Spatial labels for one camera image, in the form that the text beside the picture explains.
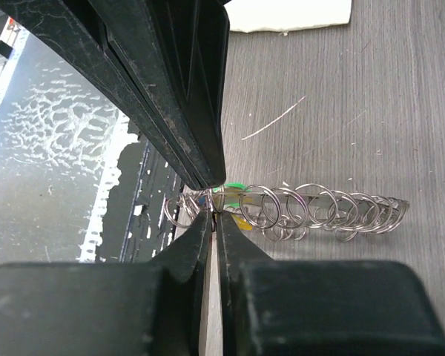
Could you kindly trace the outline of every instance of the gray table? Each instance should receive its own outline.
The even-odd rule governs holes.
[[[382,237],[254,239],[277,259],[404,262],[445,326],[445,0],[354,0],[349,26],[232,34],[222,124],[228,181],[409,200]]]

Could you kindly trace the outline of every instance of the wood grain surface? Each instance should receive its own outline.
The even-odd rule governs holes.
[[[409,200],[387,235],[254,240],[277,259],[404,262],[445,327],[445,0],[355,0],[348,26],[231,34],[222,124],[229,182]]]

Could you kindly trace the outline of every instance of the yellow object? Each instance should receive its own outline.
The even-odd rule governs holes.
[[[252,230],[252,225],[249,224],[247,221],[245,221],[243,218],[238,217],[237,215],[232,215],[232,217],[234,218],[237,227],[240,228],[241,230],[246,230],[246,231]]]

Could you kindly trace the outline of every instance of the metal spring coil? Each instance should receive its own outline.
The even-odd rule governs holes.
[[[307,188],[316,188],[320,192],[303,193]],[[313,183],[293,190],[250,185],[240,191],[228,192],[219,187],[216,191],[182,193],[166,202],[166,217],[180,228],[189,225],[183,225],[171,216],[169,204],[172,202],[185,211],[191,221],[204,207],[218,213],[228,211],[261,229],[267,238],[275,242],[301,240],[307,236],[309,229],[315,228],[332,231],[341,242],[350,241],[357,234],[385,234],[397,228],[409,210],[409,203],[405,200],[346,193]],[[294,212],[294,207],[301,212]]]

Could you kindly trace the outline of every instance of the white residue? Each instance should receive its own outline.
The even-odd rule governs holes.
[[[94,262],[96,259],[96,245],[102,244],[102,216],[107,211],[107,199],[112,187],[119,184],[120,170],[117,168],[120,153],[125,146],[138,142],[136,134],[128,133],[128,117],[118,111],[118,119],[110,134],[111,140],[104,155],[104,171],[102,172],[96,200],[90,213],[89,226],[85,239],[81,245],[79,262]]]
[[[143,205],[136,205],[135,208],[133,208],[133,215],[138,217],[142,213]]]
[[[162,225],[163,216],[164,216],[164,213],[165,213],[165,203],[166,203],[166,195],[163,194],[162,207],[160,209],[160,216],[158,218],[158,228],[160,228],[160,226]]]

